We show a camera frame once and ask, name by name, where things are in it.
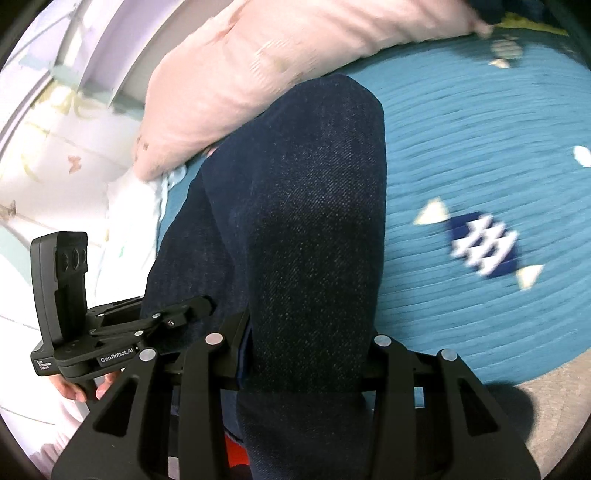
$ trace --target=white bedding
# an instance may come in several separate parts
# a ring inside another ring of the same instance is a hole
[[[125,175],[138,128],[137,120],[52,82],[0,157],[0,414],[28,455],[64,444],[77,422],[74,402],[31,366],[41,335],[28,247],[54,231],[85,231],[88,304],[143,294],[161,193],[175,177],[142,184]],[[50,459],[51,448],[44,452]]]

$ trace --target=white wall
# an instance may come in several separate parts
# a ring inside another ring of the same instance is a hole
[[[186,0],[141,54],[123,85],[123,93],[143,103],[148,81],[160,60],[230,3],[231,0]]]

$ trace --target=light blue cloth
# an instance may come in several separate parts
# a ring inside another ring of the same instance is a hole
[[[501,69],[491,44],[518,37]],[[591,72],[567,37],[502,30],[395,47],[341,71],[385,111],[384,277],[376,326],[415,351],[452,348],[484,382],[519,384],[591,346]],[[161,235],[202,159],[170,192]],[[519,232],[521,266],[544,265],[531,290],[515,275],[479,277],[450,256],[444,223],[413,225],[440,197],[452,216],[494,215]]]

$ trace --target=metal screw head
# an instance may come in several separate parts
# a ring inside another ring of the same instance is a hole
[[[450,350],[449,348],[444,348],[441,350],[441,358],[447,360],[448,362],[453,362],[457,359],[457,353],[454,350]]]
[[[139,353],[139,359],[142,362],[149,362],[150,360],[154,360],[156,358],[156,350],[153,348],[145,348]]]
[[[208,345],[217,345],[223,342],[223,335],[221,333],[210,333],[205,337],[205,342]]]
[[[376,338],[374,338],[374,342],[378,346],[392,345],[392,339],[388,335],[378,335]]]

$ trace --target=black handheld device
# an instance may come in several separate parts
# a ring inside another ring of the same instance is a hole
[[[90,409],[52,474],[54,480],[164,480],[173,387],[183,480],[231,479],[220,400],[239,390],[239,350],[248,311],[182,353],[154,345],[170,329],[202,319],[205,297],[141,318],[141,298],[87,310],[86,234],[58,232],[33,242],[34,296],[43,342],[31,360],[39,375],[61,373],[82,384],[125,367]],[[424,406],[415,407],[414,389]],[[540,480],[525,443],[476,375],[449,349],[411,352],[375,332],[361,391],[375,391],[368,480]]]

